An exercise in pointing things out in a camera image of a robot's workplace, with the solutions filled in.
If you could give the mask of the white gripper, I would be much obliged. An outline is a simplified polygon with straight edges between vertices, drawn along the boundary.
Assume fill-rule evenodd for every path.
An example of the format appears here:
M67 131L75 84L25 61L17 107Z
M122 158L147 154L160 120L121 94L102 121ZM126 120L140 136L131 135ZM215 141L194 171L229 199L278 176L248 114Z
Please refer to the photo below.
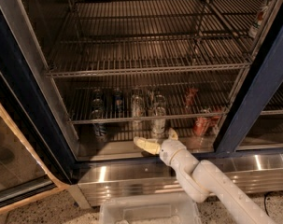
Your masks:
M178 141L178 134L173 129L168 130L168 138L162 145L157 139L146 139L144 137L135 137L134 143L141 149L152 155L158 155L167 166L179 166L182 163L182 154L185 154L186 147Z

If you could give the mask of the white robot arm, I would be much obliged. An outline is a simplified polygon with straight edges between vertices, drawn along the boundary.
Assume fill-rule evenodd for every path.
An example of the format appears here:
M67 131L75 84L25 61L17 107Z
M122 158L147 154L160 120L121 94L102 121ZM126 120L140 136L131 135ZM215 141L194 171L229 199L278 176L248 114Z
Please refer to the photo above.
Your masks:
M172 128L163 141L136 136L134 143L171 167L180 186L195 202L202 203L215 194L237 224L276 224L214 163L198 161Z

